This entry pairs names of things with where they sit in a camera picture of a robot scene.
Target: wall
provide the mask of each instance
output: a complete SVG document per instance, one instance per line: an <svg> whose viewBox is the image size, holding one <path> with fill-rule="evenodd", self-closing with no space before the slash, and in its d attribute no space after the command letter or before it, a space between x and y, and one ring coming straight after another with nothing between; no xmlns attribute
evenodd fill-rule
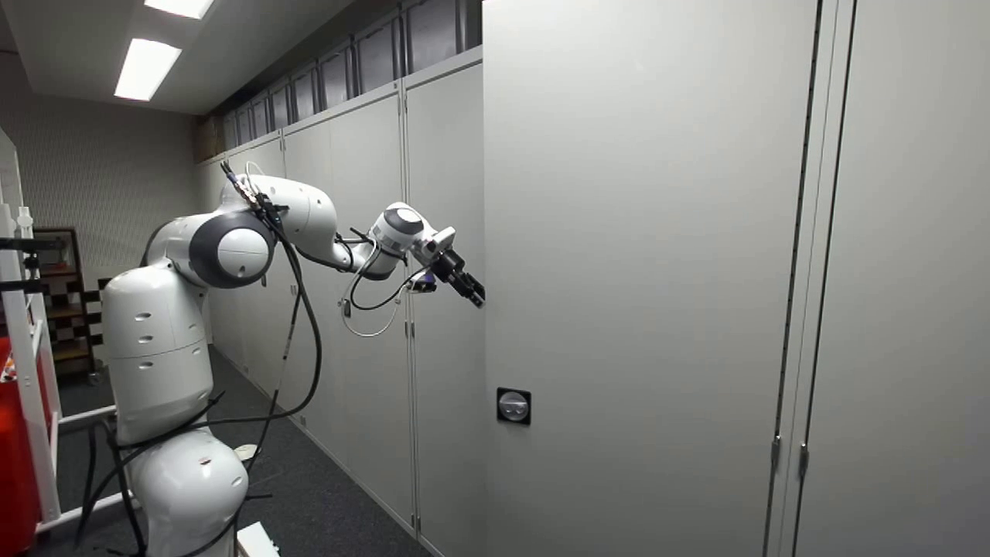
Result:
<svg viewBox="0 0 990 557"><path fill-rule="evenodd" d="M158 224L202 203L190 117L35 96L4 52L0 126L20 144L36 227L79 229L86 287L135 266Z"/></svg>
<svg viewBox="0 0 990 557"><path fill-rule="evenodd" d="M469 271L483 271L479 83L479 52L465 52L255 138L202 168L207 202L232 195L217 169L220 160L325 188L343 236L350 227L369 229L391 202L404 197L434 227L456 227L459 255ZM437 554L479 554L489 418L483 311L448 287L398 298L388 311L352 318L359 332L393 318L380 338L361 339L347 332L338 310L352 274L313 264L303 270L325 361L317 399L296 425ZM361 283L359 300L380 300L404 271L398 266L388 283ZM303 318L289 343L292 303L295 283L283 258L265 283L212 295L214 343L247 381L265 394L279 390L283 405L307 394L317 352Z"/></svg>
<svg viewBox="0 0 990 557"><path fill-rule="evenodd" d="M760 554L815 12L485 3L485 554Z"/></svg>

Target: fluorescent light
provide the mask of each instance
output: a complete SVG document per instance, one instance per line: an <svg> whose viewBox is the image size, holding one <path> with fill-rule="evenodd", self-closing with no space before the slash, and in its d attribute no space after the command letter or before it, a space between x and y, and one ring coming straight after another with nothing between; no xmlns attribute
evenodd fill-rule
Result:
<svg viewBox="0 0 990 557"><path fill-rule="evenodd" d="M183 49L158 41L129 41L114 96L150 103Z"/></svg>
<svg viewBox="0 0 990 557"><path fill-rule="evenodd" d="M214 0L146 0L150 8L161 8L183 17L205 17Z"/></svg>

